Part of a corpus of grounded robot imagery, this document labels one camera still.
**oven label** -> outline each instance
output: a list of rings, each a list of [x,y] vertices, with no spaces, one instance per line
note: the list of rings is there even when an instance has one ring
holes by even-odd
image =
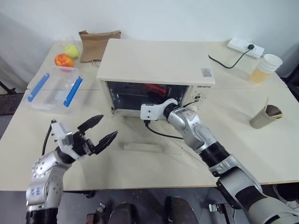
[[[203,77],[212,77],[212,72],[209,68],[202,68],[201,73]]]
[[[210,89],[211,87],[209,85],[198,85],[197,88],[208,88],[208,89]]]

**black power cable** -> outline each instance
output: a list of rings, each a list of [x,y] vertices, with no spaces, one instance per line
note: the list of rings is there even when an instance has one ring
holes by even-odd
[[[45,140],[43,141],[42,155],[45,155],[47,141],[48,141],[49,135],[50,135],[51,130],[52,130],[52,126],[51,126],[51,124],[50,124],[50,127],[49,127],[49,129],[48,129],[48,132],[47,132],[47,134],[46,134]]]
[[[248,50],[245,51],[245,52],[241,55],[241,57],[239,57],[239,59],[238,59],[238,60],[234,63],[234,65],[231,66],[231,67],[228,67],[228,66],[222,64],[221,62],[217,61],[216,59],[212,58],[211,56],[209,56],[209,58],[212,59],[213,61],[215,61],[215,62],[221,64],[224,68],[231,69],[231,68],[233,68],[233,67],[240,61],[240,59],[241,59],[246,53],[248,53],[249,51],[251,51],[251,50],[254,48],[254,45],[253,45],[253,44],[250,44],[250,45],[248,45],[247,48],[248,48]]]
[[[147,127],[147,129],[149,129],[151,132],[153,132],[153,133],[155,133],[155,134],[158,134],[158,135],[161,135],[161,136],[164,136],[164,137],[168,137],[168,138],[183,139],[183,138],[181,138],[181,137],[171,136],[171,135],[162,134],[162,133],[159,133],[159,132],[154,131],[153,129],[151,129],[151,128],[149,127],[150,120],[144,120],[144,123],[145,123],[145,126]]]
[[[183,107],[185,108],[185,107],[189,106],[190,104],[193,104],[193,103],[196,103],[196,102],[198,102],[198,100],[194,100],[194,101],[192,101],[192,102],[190,102],[190,103],[184,105]]]

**yellow ball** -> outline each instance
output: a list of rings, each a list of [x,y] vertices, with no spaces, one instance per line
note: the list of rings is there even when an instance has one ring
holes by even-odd
[[[64,48],[64,53],[66,55],[70,56],[73,60],[75,60],[79,57],[78,48],[73,44],[66,45]]]

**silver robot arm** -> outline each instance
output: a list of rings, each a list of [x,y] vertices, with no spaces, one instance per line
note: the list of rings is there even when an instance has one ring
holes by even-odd
[[[33,168],[31,183],[26,191],[26,224],[55,224],[63,192],[63,176],[71,164],[85,155],[99,154],[116,137],[117,132],[105,136],[98,145],[85,138],[85,131],[94,127],[103,118],[90,118],[72,134],[64,124],[52,121],[51,135],[58,147],[39,158]]]
[[[142,105],[141,119],[157,120],[166,117],[192,148],[219,177],[216,185],[228,203],[243,209],[252,224],[296,224],[299,214],[281,201],[263,194],[256,178],[217,141],[201,123],[196,112],[168,99],[160,105]]]

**white plastic cup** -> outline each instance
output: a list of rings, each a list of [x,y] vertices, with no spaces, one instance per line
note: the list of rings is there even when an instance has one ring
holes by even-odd
[[[264,60],[261,60],[260,63],[259,63],[259,65],[261,65],[261,66],[264,67],[264,68],[269,68],[269,69],[277,69],[277,68],[279,68],[278,65],[267,65],[267,64],[264,62]]]
[[[282,64],[282,60],[278,56],[272,54],[264,55],[261,61],[268,66],[279,67]]]
[[[249,80],[252,83],[262,83],[271,73],[275,72],[280,65],[282,60],[271,54],[264,55],[260,63],[250,75]]]

